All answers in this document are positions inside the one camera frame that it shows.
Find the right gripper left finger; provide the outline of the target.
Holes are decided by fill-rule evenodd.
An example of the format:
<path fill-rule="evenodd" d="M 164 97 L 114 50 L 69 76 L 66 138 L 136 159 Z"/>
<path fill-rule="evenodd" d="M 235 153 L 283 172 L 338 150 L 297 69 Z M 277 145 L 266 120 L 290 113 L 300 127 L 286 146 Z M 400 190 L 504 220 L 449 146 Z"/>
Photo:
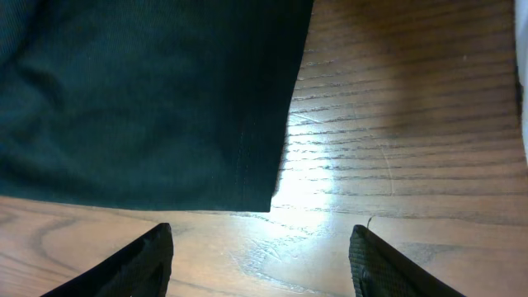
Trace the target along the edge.
<path fill-rule="evenodd" d="M 172 258 L 172 229 L 161 223 L 43 297 L 165 297 Z"/>

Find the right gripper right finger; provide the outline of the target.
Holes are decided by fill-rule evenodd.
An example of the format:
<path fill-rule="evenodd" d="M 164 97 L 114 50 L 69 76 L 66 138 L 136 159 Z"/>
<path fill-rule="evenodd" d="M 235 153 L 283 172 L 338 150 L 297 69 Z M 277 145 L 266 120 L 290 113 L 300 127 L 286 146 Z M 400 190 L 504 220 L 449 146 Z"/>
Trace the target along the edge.
<path fill-rule="evenodd" d="M 354 226 L 349 262 L 356 297 L 463 297 L 364 225 Z"/>

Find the black t-shirt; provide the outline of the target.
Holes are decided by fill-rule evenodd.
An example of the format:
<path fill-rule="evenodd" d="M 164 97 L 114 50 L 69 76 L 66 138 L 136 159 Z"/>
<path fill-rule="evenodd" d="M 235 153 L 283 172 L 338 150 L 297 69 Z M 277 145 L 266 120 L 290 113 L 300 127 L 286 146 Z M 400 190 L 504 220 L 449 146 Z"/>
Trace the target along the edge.
<path fill-rule="evenodd" d="M 2 194 L 267 212 L 312 8 L 2 0 Z"/>

